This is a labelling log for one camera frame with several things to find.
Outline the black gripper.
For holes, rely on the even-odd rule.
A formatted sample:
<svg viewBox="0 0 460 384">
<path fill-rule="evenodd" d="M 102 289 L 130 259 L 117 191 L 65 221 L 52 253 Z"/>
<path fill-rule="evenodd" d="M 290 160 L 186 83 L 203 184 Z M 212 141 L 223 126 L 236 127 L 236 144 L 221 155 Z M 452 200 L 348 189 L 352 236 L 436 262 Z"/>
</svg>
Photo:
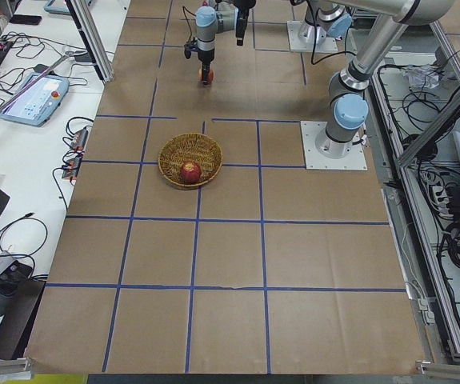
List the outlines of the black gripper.
<svg viewBox="0 0 460 384">
<path fill-rule="evenodd" d="M 238 46 L 242 46 L 244 43 L 247 24 L 248 10 L 238 9 L 237 16 L 235 19 L 235 38 Z"/>
<path fill-rule="evenodd" d="M 203 85 L 211 84 L 211 68 L 210 64 L 214 60 L 215 55 L 215 39 L 203 41 L 199 38 L 192 38 L 184 44 L 184 55 L 190 59 L 193 52 L 198 55 L 198 60 L 202 66 L 200 69 L 200 81 Z"/>
</svg>

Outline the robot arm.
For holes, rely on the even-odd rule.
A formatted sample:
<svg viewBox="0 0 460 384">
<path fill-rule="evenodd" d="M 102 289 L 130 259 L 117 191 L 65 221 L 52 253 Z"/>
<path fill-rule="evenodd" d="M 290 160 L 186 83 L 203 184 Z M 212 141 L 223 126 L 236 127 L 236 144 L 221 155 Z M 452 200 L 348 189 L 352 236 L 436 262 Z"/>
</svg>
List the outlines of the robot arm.
<svg viewBox="0 0 460 384">
<path fill-rule="evenodd" d="M 317 150 L 333 159 L 344 158 L 353 137 L 369 113 L 363 92 L 373 71 L 408 26 L 424 26 L 448 13 L 453 1 L 309 1 L 306 22 L 327 29 L 346 16 L 345 8 L 355 7 L 378 13 L 365 44 L 345 68 L 330 80 L 331 117 L 315 140 Z"/>
<path fill-rule="evenodd" d="M 204 86 L 210 85 L 214 79 L 210 64 L 215 57 L 216 34 L 233 30 L 237 45 L 242 46 L 250 10 L 255 5 L 256 1 L 203 1 L 193 13 L 195 33 L 187 17 L 187 8 L 182 8 L 190 29 L 190 36 L 184 44 L 184 55 L 190 59 L 193 52 L 197 54 L 201 62 L 199 81 Z"/>
</svg>

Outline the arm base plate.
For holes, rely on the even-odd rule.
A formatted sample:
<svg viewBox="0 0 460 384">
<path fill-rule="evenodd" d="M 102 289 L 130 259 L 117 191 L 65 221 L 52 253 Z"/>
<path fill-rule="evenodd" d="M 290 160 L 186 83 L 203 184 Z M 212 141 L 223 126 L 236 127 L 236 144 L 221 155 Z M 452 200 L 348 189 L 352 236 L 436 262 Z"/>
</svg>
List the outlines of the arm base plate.
<svg viewBox="0 0 460 384">
<path fill-rule="evenodd" d="M 357 131 L 347 143 L 334 142 L 326 134 L 326 122 L 300 121 L 302 147 L 308 170 L 366 171 L 366 158 Z"/>
<path fill-rule="evenodd" d="M 286 29 L 291 52 L 308 53 L 315 48 L 316 53 L 332 54 L 338 51 L 335 38 L 328 37 L 320 26 L 305 21 L 288 21 Z"/>
</svg>

